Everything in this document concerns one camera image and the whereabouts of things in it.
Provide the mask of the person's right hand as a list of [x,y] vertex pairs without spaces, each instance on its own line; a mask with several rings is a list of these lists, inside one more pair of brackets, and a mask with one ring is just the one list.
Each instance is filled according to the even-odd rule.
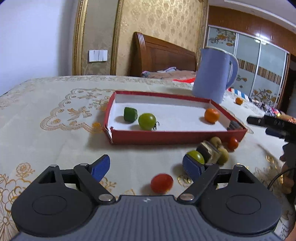
[[282,191],[288,202],[295,204],[295,144],[288,143],[282,147],[283,155],[280,160],[284,162],[282,167],[283,184]]

